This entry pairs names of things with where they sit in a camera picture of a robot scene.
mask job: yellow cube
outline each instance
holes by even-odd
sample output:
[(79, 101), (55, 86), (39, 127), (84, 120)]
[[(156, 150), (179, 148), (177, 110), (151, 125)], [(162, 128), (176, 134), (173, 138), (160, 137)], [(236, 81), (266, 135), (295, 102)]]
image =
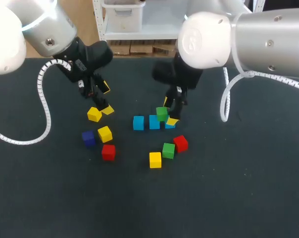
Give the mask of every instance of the yellow cube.
[(106, 115), (109, 115), (114, 112), (114, 109), (109, 105), (107, 108), (103, 109), (101, 112), (103, 112)]
[(109, 127), (105, 126), (98, 130), (99, 137), (103, 143), (106, 143), (112, 140), (112, 132)]
[(175, 125), (179, 120), (168, 117), (166, 124), (167, 125)]
[(151, 152), (149, 154), (149, 167), (151, 169), (161, 168), (161, 153), (160, 152)]
[(88, 115), (89, 120), (92, 120), (95, 122), (98, 122), (102, 117), (102, 113), (97, 108), (94, 108), (94, 107), (90, 108), (87, 115)]

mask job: metal screw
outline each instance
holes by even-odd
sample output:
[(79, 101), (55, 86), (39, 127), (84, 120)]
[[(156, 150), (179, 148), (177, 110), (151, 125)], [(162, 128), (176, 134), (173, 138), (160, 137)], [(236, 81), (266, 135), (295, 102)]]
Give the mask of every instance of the metal screw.
[(47, 39), (46, 41), (45, 41), (45, 43), (46, 43), (46, 45), (48, 45), (48, 46), (53, 46), (53, 45), (55, 45), (55, 41), (53, 40), (53, 39)]
[(267, 47), (271, 47), (273, 45), (274, 45), (274, 42), (272, 40), (269, 40), (269, 41), (266, 42)]
[(276, 16), (276, 17), (274, 18), (274, 21), (280, 21), (281, 19), (283, 19), (282, 16)]
[(275, 67), (274, 66), (272, 66), (272, 65), (270, 65), (269, 67), (268, 67), (268, 69), (270, 70), (270, 71), (275, 71)]

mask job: dark blue cube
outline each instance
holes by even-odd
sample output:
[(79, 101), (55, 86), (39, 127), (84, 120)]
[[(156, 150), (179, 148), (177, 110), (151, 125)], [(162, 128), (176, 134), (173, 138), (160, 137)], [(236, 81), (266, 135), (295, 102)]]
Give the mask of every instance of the dark blue cube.
[(93, 131), (86, 131), (82, 133), (82, 139), (87, 147), (96, 145), (95, 135)]

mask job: wooden block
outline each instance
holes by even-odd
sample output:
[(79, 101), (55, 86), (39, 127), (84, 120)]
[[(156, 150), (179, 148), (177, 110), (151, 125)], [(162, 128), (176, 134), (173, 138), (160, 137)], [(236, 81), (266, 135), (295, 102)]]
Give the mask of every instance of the wooden block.
[(153, 53), (153, 44), (154, 41), (141, 41), (136, 40), (131, 42), (131, 53), (143, 53), (143, 54), (152, 54)]
[(169, 144), (169, 143), (164, 143), (163, 158), (174, 159), (174, 154), (175, 154), (175, 145)]
[(101, 154), (102, 154), (103, 160), (114, 161), (115, 146), (114, 145), (104, 145)]
[(97, 108), (94, 108), (94, 107), (90, 108), (87, 115), (88, 115), (89, 120), (92, 120), (95, 122), (99, 122), (99, 120), (102, 117), (102, 113)]
[(158, 121), (166, 121), (168, 119), (168, 111), (166, 107), (156, 108), (156, 115)]
[(106, 115), (110, 115), (111, 113), (114, 112), (114, 109), (109, 105), (107, 108), (101, 110), (101, 112), (103, 112)]
[(178, 119), (174, 119), (174, 118), (170, 118), (170, 117), (168, 117), (167, 122), (166, 122), (166, 125), (174, 126), (174, 125), (176, 125), (176, 123), (177, 123), (178, 121), (179, 121)]
[(109, 41), (110, 48), (115, 55), (129, 55), (131, 41)]
[(149, 154), (149, 167), (151, 169), (161, 168), (161, 153), (160, 152), (151, 152)]
[(159, 130), (160, 122), (157, 120), (157, 115), (149, 116), (149, 128), (150, 130)]
[(87, 147), (96, 145), (95, 135), (92, 131), (83, 132), (82, 139)]
[(144, 130), (144, 116), (134, 116), (133, 130)]
[(110, 131), (108, 126), (100, 128), (98, 130), (98, 134), (99, 134), (99, 137), (100, 137), (100, 139), (103, 143), (106, 143), (106, 142), (111, 141), (113, 139), (112, 138), (112, 132)]
[(183, 135), (174, 138), (174, 144), (176, 146), (177, 153), (188, 150), (188, 141)]

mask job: red cube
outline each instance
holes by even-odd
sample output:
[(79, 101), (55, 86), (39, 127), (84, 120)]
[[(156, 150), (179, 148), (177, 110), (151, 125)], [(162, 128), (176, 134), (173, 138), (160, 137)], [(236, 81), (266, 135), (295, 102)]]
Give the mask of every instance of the red cube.
[(174, 138), (174, 144), (178, 153), (188, 150), (188, 141), (183, 135)]
[(115, 146), (104, 145), (102, 149), (102, 158), (105, 161), (114, 161), (115, 158)]

